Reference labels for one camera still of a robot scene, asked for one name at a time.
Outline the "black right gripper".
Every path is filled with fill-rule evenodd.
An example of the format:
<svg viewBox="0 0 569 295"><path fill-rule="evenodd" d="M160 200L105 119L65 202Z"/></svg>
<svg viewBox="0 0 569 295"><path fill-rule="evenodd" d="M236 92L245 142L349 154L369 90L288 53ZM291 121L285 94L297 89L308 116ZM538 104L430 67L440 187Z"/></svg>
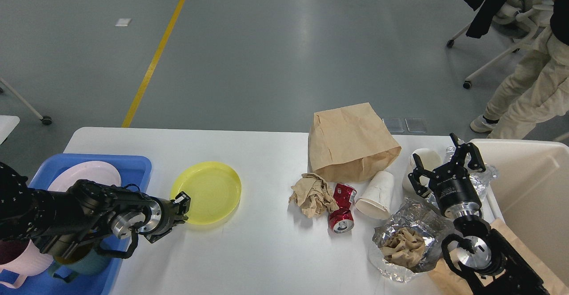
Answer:
<svg viewBox="0 0 569 295"><path fill-rule="evenodd" d="M425 170L421 157L413 153L415 168L408 179L416 195L427 198L435 195L442 216L457 219L466 215L480 215L482 203L471 182L469 174L484 173L485 163L475 144L461 141L455 133L450 133L455 147L448 163L433 170ZM421 178L428 178L429 185L421 184Z"/></svg>

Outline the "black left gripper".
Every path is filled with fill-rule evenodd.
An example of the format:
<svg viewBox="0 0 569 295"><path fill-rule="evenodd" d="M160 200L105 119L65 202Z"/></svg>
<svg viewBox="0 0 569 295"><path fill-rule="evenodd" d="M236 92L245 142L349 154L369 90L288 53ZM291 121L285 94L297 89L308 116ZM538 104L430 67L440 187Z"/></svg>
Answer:
<svg viewBox="0 0 569 295"><path fill-rule="evenodd" d="M145 210L144 224L140 227L140 234L149 243L158 242L178 225L188 220L191 197L180 191L173 200L151 198L151 203Z"/></svg>

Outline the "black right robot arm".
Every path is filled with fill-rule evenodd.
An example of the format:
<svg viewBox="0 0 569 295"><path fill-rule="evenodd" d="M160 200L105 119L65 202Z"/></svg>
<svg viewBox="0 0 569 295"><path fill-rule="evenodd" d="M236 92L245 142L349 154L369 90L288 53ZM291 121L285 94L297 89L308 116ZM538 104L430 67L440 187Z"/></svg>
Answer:
<svg viewBox="0 0 569 295"><path fill-rule="evenodd" d="M455 151L433 170L414 153L408 175L415 193L435 197L440 214L453 221L455 234L441 243L449 269L465 279L474 295L546 295L543 279L498 230L482 218L482 202L471 182L472 173L486 170L478 147L451 133Z"/></svg>

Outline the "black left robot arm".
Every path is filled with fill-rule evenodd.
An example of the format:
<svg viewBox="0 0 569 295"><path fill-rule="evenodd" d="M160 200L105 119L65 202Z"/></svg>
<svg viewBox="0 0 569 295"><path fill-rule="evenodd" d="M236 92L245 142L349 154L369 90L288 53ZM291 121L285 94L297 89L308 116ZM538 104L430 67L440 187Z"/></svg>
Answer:
<svg viewBox="0 0 569 295"><path fill-rule="evenodd" d="M101 256L130 258L140 236L157 242L188 219L191 198L171 200L131 186L79 179L67 191L28 187L27 177L2 163L1 240L31 240L40 253L69 258L91 245Z"/></svg>

